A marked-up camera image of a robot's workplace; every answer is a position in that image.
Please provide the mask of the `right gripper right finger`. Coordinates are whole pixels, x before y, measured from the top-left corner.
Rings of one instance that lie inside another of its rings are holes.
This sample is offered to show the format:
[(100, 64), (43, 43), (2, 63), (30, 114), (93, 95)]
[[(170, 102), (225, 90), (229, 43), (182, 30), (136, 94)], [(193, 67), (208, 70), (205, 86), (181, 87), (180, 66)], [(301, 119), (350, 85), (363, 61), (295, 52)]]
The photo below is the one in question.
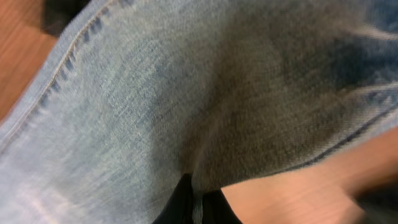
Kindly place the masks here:
[(205, 194), (202, 205), (202, 224), (242, 224), (221, 189)]

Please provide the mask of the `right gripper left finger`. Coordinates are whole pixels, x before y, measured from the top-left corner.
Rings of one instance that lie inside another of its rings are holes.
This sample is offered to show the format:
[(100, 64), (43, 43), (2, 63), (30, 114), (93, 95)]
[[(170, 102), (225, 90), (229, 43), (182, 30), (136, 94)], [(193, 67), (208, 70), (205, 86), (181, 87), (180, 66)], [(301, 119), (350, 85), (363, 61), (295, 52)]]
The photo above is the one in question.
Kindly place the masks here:
[(153, 224), (193, 224), (193, 190), (191, 175), (184, 174), (172, 192), (166, 206)]

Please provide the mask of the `light blue denim jeans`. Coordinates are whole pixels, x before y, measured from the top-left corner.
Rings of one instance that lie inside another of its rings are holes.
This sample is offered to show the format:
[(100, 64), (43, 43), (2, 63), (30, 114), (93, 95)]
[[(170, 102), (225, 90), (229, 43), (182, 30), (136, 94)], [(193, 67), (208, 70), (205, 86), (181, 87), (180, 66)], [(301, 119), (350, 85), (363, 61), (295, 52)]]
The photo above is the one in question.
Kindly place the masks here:
[(397, 2), (93, 1), (1, 125), (2, 223), (201, 223), (397, 126)]

